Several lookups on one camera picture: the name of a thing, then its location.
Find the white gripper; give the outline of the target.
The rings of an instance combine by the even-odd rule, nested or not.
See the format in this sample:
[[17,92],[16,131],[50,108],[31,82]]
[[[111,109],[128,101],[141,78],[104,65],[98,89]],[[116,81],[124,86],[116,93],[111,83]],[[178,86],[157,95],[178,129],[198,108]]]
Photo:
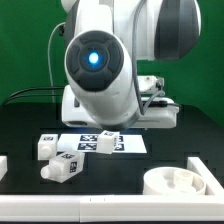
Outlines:
[[[154,94],[165,81],[162,77],[139,76],[138,83],[141,94]],[[180,105],[166,97],[156,97],[149,105],[144,116],[131,125],[131,128],[174,128]],[[67,85],[62,98],[62,122],[70,127],[99,128],[86,110],[77,101],[71,87]]]

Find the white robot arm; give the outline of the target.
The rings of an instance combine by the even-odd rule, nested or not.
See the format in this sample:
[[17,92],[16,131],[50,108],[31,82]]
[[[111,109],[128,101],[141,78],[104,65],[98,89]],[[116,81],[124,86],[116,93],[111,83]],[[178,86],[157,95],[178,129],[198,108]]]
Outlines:
[[180,106],[137,62],[182,59],[201,32],[197,0],[61,0],[67,13],[62,121],[108,131],[173,128]]

